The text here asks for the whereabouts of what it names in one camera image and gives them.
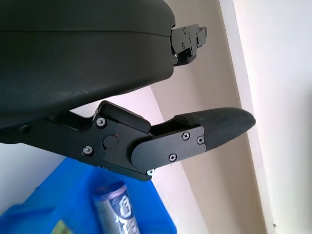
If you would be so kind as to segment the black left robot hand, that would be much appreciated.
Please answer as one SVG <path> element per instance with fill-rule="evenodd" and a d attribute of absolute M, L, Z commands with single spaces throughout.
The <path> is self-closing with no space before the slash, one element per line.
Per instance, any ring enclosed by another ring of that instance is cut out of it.
<path fill-rule="evenodd" d="M 23 143 L 141 181 L 255 125 L 238 108 L 151 125 L 107 98 L 191 63 L 207 28 L 177 28 L 162 0 L 3 0 L 0 141 Z"/>

